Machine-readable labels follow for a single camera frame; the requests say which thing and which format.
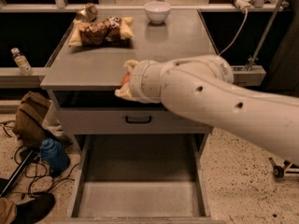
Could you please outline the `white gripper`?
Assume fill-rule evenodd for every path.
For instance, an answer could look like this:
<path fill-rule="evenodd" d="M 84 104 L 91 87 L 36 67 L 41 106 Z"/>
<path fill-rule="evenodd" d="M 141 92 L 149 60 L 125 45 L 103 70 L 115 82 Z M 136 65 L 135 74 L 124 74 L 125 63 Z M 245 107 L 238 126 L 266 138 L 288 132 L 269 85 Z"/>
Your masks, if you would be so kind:
<path fill-rule="evenodd" d="M 131 74 L 129 84 L 125 83 L 115 90 L 115 95 L 123 100 L 143 104 L 159 104 L 161 102 L 161 63 L 145 60 L 128 60 L 123 64 Z"/>

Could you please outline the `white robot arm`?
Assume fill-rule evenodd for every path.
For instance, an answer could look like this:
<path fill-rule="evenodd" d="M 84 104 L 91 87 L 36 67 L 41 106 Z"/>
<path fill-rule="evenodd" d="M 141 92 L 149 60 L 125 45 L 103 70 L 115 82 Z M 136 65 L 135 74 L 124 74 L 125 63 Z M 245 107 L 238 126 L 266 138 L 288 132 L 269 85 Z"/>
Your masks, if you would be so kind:
<path fill-rule="evenodd" d="M 299 164 L 299 99 L 234 84 L 232 67 L 218 55 L 158 63 L 129 60 L 119 98 L 162 104 L 167 110 L 223 129 Z"/>

